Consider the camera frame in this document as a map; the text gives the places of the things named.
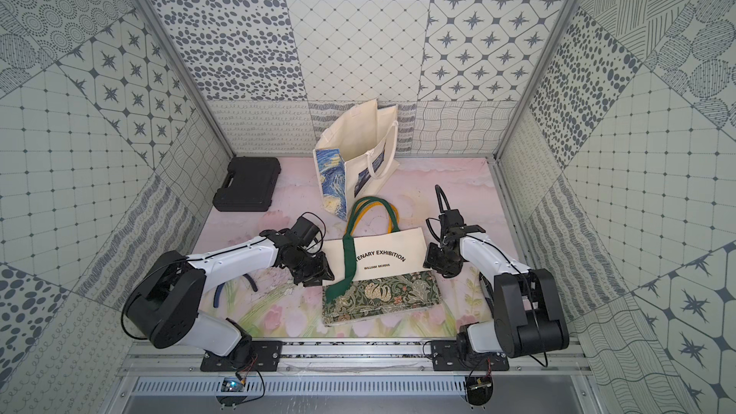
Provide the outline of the green-handled floral canvas bag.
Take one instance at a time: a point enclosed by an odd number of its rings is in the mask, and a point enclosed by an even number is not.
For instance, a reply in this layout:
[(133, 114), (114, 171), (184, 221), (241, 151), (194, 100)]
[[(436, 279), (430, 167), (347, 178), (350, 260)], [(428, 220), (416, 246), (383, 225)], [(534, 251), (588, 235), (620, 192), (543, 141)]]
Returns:
[[(358, 236), (372, 209), (388, 216), (383, 235)], [(342, 238), (326, 241), (335, 279), (323, 282), (322, 319), (337, 326), (382, 315), (425, 310), (441, 302), (441, 291), (424, 267), (429, 244), (421, 228), (402, 229), (396, 207), (380, 197), (362, 197), (353, 206)]]

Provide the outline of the starry night canvas bag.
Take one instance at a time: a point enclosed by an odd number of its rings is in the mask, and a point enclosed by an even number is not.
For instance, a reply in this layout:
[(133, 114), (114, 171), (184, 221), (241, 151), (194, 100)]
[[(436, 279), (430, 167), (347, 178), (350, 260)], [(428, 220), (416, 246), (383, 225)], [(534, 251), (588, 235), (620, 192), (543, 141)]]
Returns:
[(399, 108), (355, 105), (322, 132), (312, 151), (323, 208), (341, 220), (361, 197), (375, 197), (399, 168)]

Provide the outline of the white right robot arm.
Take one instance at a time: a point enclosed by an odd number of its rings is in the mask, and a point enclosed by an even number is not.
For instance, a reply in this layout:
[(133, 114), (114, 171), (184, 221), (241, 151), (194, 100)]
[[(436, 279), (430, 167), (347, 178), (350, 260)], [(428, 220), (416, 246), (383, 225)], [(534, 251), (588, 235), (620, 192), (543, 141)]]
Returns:
[(466, 224), (456, 209), (425, 221), (433, 241), (424, 267), (446, 279), (464, 266), (478, 270), (492, 319), (463, 325), (457, 358), (475, 370), (508, 367), (508, 358), (529, 357), (543, 368), (549, 354), (569, 347), (569, 331), (557, 284), (545, 268), (531, 268), (498, 247), (479, 225)]

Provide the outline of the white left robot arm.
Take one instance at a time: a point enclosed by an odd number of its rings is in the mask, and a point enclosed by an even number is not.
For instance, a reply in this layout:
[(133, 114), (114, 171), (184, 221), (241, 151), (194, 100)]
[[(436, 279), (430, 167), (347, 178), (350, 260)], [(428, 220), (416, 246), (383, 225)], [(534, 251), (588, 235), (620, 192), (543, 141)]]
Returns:
[(122, 308), (122, 323), (157, 349), (197, 347), (244, 365), (251, 336), (235, 321), (200, 309), (202, 297), (218, 287), (269, 268), (291, 274), (293, 283), (320, 287), (335, 279), (322, 252), (324, 231), (299, 218), (291, 228), (264, 230), (257, 237), (204, 254), (164, 253), (133, 289)]

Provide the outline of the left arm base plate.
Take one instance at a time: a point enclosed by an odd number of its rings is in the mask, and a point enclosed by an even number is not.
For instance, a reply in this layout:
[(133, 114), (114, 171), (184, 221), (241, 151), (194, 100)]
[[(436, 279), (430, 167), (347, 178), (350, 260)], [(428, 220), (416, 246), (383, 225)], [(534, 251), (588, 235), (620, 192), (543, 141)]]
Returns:
[(205, 373), (258, 370), (276, 372), (283, 350), (279, 340), (243, 340), (226, 356), (205, 352), (199, 370)]

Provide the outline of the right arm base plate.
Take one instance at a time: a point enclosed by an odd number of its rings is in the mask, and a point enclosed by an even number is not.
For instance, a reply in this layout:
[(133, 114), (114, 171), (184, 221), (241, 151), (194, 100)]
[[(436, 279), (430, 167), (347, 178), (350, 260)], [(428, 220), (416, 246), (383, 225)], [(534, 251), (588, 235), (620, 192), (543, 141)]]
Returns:
[(504, 353), (479, 354), (471, 350), (461, 351), (456, 340), (433, 339), (424, 344), (423, 349), (427, 350), (427, 357), (435, 372), (486, 371), (488, 368), (496, 372), (510, 369)]

